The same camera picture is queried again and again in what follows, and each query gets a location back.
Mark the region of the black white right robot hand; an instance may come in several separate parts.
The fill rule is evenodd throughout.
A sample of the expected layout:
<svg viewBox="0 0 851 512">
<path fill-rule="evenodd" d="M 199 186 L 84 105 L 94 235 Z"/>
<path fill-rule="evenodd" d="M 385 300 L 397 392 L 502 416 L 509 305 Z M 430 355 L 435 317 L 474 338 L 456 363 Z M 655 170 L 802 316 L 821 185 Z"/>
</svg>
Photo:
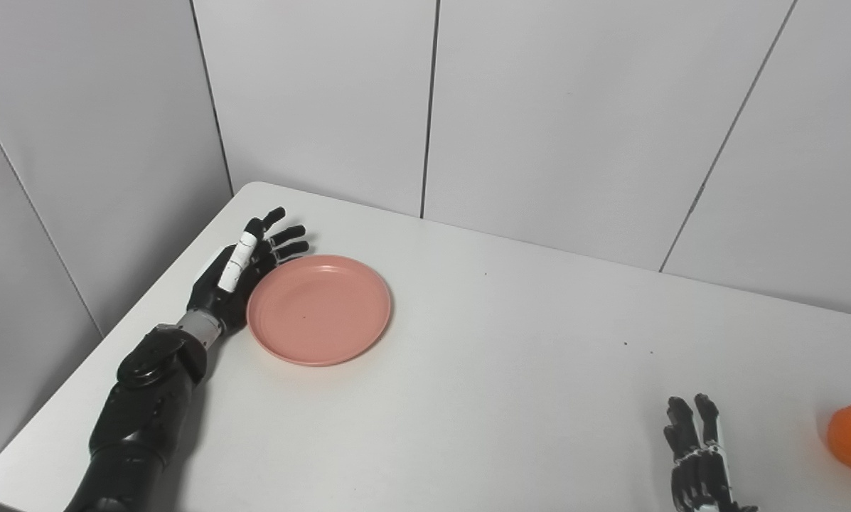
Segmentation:
<svg viewBox="0 0 851 512">
<path fill-rule="evenodd" d="M 694 398 L 702 421 L 697 431 L 695 412 L 685 399 L 672 396 L 666 415 L 670 424 L 663 435 L 673 454 L 671 495 L 678 511 L 758 511 L 759 506 L 741 505 L 734 499 L 729 477 L 718 407 L 707 395 Z"/>
</svg>

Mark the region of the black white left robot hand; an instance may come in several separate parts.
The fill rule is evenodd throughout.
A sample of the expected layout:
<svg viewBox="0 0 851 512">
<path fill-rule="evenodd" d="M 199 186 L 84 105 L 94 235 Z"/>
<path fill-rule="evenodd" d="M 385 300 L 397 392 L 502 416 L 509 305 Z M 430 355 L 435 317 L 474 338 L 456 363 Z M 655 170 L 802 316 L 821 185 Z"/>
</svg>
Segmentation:
<svg viewBox="0 0 851 512">
<path fill-rule="evenodd" d="M 240 239 L 225 246 L 194 283 L 187 314 L 209 318 L 221 335 L 246 327 L 247 302 L 262 279 L 280 265 L 309 253 L 304 225 L 275 228 L 286 216 L 280 206 L 263 218 L 250 218 Z"/>
</svg>

